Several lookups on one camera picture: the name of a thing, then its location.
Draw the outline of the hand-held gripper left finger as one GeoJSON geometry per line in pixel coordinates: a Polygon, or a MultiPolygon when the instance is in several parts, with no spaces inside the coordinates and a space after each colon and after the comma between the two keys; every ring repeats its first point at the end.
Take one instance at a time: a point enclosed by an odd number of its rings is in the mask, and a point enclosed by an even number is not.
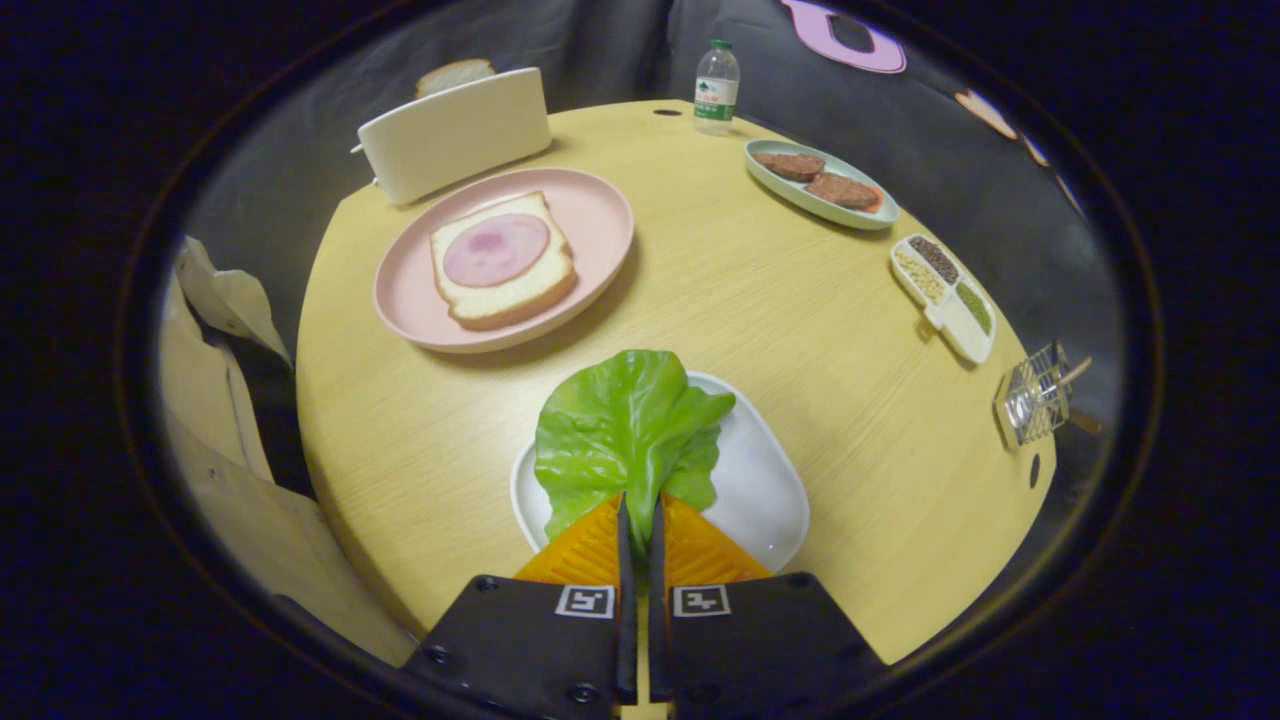
{"type": "Polygon", "coordinates": [[[637,700],[637,583],[625,495],[512,577],[460,592],[404,670],[517,719],[617,719],[637,700]]]}

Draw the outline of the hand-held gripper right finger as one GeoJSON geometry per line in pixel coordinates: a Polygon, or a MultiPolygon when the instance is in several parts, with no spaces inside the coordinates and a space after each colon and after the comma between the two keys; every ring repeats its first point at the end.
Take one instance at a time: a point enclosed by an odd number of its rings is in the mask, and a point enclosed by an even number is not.
{"type": "Polygon", "coordinates": [[[649,696],[672,719],[832,717],[886,673],[815,575],[769,571],[668,495],[649,575],[649,696]]]}

